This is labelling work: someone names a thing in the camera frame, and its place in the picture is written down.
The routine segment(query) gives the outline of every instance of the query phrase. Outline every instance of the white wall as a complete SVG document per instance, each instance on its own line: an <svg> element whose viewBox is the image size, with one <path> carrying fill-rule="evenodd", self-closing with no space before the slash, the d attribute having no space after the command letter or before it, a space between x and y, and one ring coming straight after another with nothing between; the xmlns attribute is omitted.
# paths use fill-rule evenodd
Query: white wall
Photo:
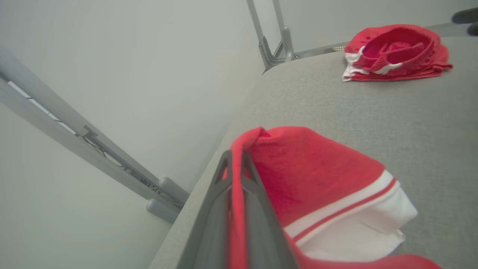
<svg viewBox="0 0 478 269"><path fill-rule="evenodd" d="M264 70L245 0L0 0L0 45L191 192Z"/></svg>
<svg viewBox="0 0 478 269"><path fill-rule="evenodd" d="M171 225L0 103L0 268L145 269Z"/></svg>
<svg viewBox="0 0 478 269"><path fill-rule="evenodd" d="M352 40L367 27L451 22L455 12L478 7L477 0L279 0L294 52Z"/></svg>

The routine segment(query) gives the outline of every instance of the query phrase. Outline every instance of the metal bracket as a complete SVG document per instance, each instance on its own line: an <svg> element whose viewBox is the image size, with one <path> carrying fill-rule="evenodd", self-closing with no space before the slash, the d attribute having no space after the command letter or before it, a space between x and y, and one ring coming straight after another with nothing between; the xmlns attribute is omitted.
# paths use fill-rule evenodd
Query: metal bracket
<svg viewBox="0 0 478 269"><path fill-rule="evenodd" d="M269 70L274 66L278 66L279 64L294 60L291 31L289 30L288 27L284 27L282 29L282 36L283 36L283 41L282 41L283 49L285 50L285 58L277 58L272 55L271 49L269 48L269 44L267 43L267 39L265 36L263 36L262 41L259 42L259 51L261 52L264 65L266 66L266 70Z"/></svg>

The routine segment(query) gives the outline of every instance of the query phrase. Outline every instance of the metal bar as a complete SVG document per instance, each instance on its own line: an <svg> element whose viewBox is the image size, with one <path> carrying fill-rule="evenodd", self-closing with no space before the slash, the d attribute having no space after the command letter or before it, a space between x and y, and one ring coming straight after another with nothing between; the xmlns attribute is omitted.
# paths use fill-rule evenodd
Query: metal bar
<svg viewBox="0 0 478 269"><path fill-rule="evenodd" d="M281 4L279 3L279 0L272 0L272 2L274 4L275 16L277 18L277 23L279 24L279 29L284 29L285 24L284 24L284 17L282 16ZM282 40L284 40L283 31L281 32L281 35L282 35Z"/></svg>
<svg viewBox="0 0 478 269"><path fill-rule="evenodd" d="M279 55L281 54L282 50L284 49L284 42L281 40L279 42L279 45L277 46L277 48L275 49L275 52L274 52L274 57L276 58L279 58Z"/></svg>
<svg viewBox="0 0 478 269"><path fill-rule="evenodd" d="M259 42L262 41L264 34L262 33L261 22L259 21L259 16L257 14L256 6L254 5L254 0L247 0L247 6L249 7L250 16L252 17L252 23L256 29L257 39Z"/></svg>
<svg viewBox="0 0 478 269"><path fill-rule="evenodd" d="M0 50L0 73L2 74L0 101L10 109L140 196L148 200L156 199L170 206L173 210L180 211L185 203L184 195L181 198L167 195L167 190L160 188L160 181L157 177L104 136L6 50ZM20 92L15 90L12 85L8 84L10 81L14 83L13 86L18 86L22 90L23 95L28 94L40 106L35 106ZM46 108L43 111L48 110L55 117L41 112L39 109L43 107ZM66 124L70 130L73 129L73 132L59 125L59 121ZM84 138L92 140L97 146L92 147L94 145L90 141L83 140ZM133 170L134 174L127 173L123 166L119 167L118 164L113 163L104 154L99 154L97 149L107 151L108 155L115 160L119 160L122 165L125 164L128 169ZM145 185L144 182L141 182L137 175L141 175L141 178L144 179L143 181L146 180L148 183L155 185L157 190L161 191L161 194L159 194L159 191L152 190L147 184Z"/></svg>
<svg viewBox="0 0 478 269"><path fill-rule="evenodd" d="M290 62L294 58L294 50L292 49L291 30L288 27L282 28L282 38L285 48L285 61Z"/></svg>

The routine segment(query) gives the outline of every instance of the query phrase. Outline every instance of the red stripe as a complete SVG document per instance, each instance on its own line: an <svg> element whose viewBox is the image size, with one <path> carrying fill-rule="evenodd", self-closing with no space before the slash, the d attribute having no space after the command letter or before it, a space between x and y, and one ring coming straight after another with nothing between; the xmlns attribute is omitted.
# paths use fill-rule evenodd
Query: red stripe
<svg viewBox="0 0 478 269"><path fill-rule="evenodd" d="M294 242L297 242L297 240L302 239L302 237L306 236L306 235L307 235L308 233L310 233L312 230L314 230L315 228L317 228L317 227L319 227L320 225L324 224L325 222L327 222L327 221L329 221L329 220L331 220L331 219L337 217L338 215L341 215L341 214L343 214L343 213L345 213L345 212L347 212L347 211L350 211L350 210L352 210L352 209L354 209L354 208L356 208L356 207L358 207L358 206L360 206L360 205L363 205L363 204L365 204L365 203L368 203L368 202L370 202L371 200L376 199L376 198L378 198L378 197L380 197L380 196L386 194L386 193L395 185L395 182L397 182L397 180L396 180L395 178L393 178L393 180L390 182L390 184L388 184L388 186L387 186L386 188L384 188L383 190L381 190L381 191L375 193L374 195L372 195L372 196L370 196L370 197L368 197L368 198L366 198L366 199L363 199L363 200L361 200L361 201L359 201L359 202L357 202L357 203L355 203L355 204L352 204L352 205L350 205L350 206L348 206L348 207L346 207L346 208L344 208L344 209L342 209L342 210L340 210L340 211L338 211L338 212L336 212L336 213L334 213L334 214L328 216L327 218L324 218L324 219L320 220L319 222L315 223L314 225L310 226L309 228L303 230L300 234L296 235L296 236L293 238Z"/></svg>

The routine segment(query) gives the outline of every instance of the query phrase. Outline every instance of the gray cushion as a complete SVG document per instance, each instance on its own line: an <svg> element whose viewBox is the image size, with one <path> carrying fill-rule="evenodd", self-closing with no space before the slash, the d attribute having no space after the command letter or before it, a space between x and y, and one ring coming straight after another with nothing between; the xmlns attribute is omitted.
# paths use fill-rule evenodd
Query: gray cushion
<svg viewBox="0 0 478 269"><path fill-rule="evenodd" d="M455 67L436 78L341 82L343 52L267 71L232 121L151 268L174 268L221 153L257 126L307 126L381 161L418 209L396 253L444 268L478 264L478 38L443 43Z"/></svg>

